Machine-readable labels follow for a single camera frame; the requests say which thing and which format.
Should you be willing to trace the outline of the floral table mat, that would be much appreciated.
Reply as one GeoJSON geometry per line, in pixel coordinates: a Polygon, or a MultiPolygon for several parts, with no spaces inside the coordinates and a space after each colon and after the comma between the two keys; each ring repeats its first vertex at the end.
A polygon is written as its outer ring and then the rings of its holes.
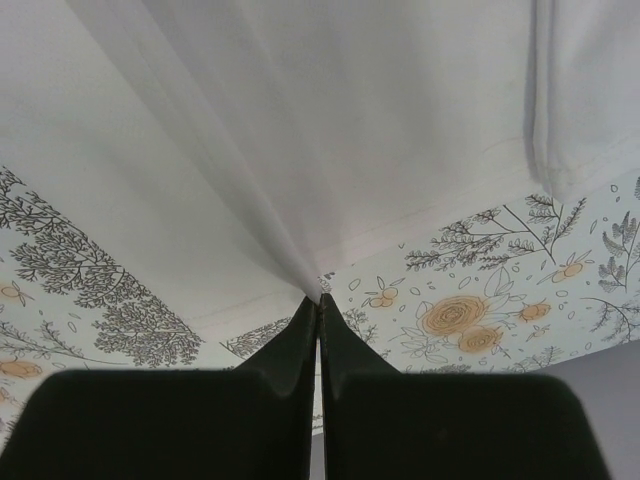
{"type": "MultiPolygon", "coordinates": [[[[318,280],[348,327],[407,373],[526,373],[639,337],[639,176],[574,203],[543,193],[318,280]]],[[[230,369],[302,293],[179,317],[8,170],[1,173],[1,436],[68,369],[230,369]]]]}

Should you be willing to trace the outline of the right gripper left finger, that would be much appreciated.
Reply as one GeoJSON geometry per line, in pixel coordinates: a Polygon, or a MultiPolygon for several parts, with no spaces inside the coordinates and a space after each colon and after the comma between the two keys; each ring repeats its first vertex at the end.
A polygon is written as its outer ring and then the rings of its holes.
{"type": "Polygon", "coordinates": [[[231,370],[68,370],[31,395],[6,479],[305,479],[317,308],[231,370]]]}

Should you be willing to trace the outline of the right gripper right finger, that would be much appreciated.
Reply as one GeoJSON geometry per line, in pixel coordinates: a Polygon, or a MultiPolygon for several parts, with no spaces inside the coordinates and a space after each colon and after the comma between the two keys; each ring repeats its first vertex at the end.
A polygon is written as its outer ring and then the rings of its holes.
{"type": "Polygon", "coordinates": [[[330,479],[606,479],[583,407],[533,374],[402,373],[321,298],[330,479]]]}

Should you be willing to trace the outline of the white t shirt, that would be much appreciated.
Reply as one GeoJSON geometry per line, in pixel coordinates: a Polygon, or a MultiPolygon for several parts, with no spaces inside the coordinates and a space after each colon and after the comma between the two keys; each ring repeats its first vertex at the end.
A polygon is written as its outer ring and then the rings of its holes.
{"type": "Polygon", "coordinates": [[[185,319],[639,165],[635,1],[5,1],[1,160],[185,319]]]}

